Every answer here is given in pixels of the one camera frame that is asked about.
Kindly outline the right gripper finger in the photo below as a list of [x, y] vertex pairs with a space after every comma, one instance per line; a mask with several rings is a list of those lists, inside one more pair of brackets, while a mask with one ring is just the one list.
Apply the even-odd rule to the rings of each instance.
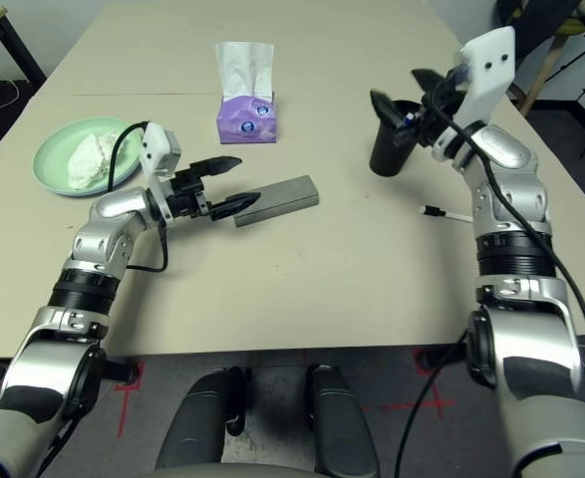
[[431, 69], [413, 69], [411, 74], [425, 93], [452, 92], [454, 83]]
[[385, 93], [370, 90], [370, 99], [378, 119], [391, 132], [398, 133], [406, 127], [406, 115]]

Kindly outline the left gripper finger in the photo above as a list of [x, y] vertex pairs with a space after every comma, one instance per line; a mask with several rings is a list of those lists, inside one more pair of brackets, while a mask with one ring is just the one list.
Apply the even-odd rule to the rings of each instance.
[[228, 172], [242, 163], [236, 156], [216, 156], [191, 163], [189, 169], [198, 177], [215, 176]]
[[260, 197], [260, 192], [242, 192], [228, 196], [209, 206], [209, 217], [211, 220], [220, 220], [233, 216], [254, 204]]

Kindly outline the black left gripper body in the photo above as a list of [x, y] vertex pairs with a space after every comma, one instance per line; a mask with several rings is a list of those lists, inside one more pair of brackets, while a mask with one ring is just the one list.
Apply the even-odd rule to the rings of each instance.
[[201, 172], [197, 168], [191, 166], [177, 171], [169, 185], [171, 194], [166, 198], [166, 203], [173, 217], [197, 218], [209, 214]]

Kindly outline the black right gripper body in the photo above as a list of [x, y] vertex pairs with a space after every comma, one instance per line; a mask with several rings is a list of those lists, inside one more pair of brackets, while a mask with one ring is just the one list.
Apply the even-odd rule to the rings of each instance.
[[432, 146], [446, 129], [446, 123], [434, 111], [435, 104], [448, 117], [452, 117], [464, 100], [465, 92], [456, 86], [452, 92], [424, 93], [420, 104], [411, 101], [395, 101], [398, 109], [406, 115], [406, 127], [395, 133], [395, 145], [419, 144]]

